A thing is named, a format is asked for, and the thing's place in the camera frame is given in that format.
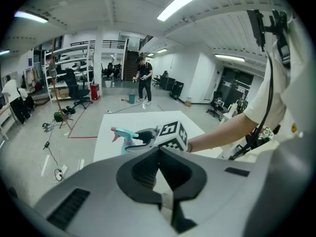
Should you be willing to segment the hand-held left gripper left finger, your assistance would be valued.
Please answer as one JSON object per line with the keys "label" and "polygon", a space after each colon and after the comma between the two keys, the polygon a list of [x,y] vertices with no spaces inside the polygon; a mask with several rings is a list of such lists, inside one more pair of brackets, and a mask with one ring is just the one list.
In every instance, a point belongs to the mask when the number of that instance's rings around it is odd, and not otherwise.
{"label": "hand-held left gripper left finger", "polygon": [[119,168],[146,154],[131,152],[87,165],[44,194],[35,211],[68,236],[177,236],[158,204],[136,202],[117,184]]}

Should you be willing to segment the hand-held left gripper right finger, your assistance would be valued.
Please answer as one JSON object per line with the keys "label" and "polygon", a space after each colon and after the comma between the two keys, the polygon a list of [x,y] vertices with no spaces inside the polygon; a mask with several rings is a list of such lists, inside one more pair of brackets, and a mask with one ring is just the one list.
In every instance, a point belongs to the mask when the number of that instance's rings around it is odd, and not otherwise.
{"label": "hand-held left gripper right finger", "polygon": [[258,162],[158,151],[173,187],[171,222],[159,237],[243,237],[259,194]]}

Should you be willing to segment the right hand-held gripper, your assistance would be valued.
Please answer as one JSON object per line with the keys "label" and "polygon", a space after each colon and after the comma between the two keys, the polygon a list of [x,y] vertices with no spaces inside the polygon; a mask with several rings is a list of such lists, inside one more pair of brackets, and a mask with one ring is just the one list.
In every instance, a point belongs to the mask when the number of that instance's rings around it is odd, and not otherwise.
{"label": "right hand-held gripper", "polygon": [[148,150],[151,147],[165,147],[186,151],[188,149],[188,135],[180,120],[172,121],[155,128],[146,128],[135,132],[138,134],[137,140],[151,142],[148,145],[128,146],[127,152],[138,150]]}

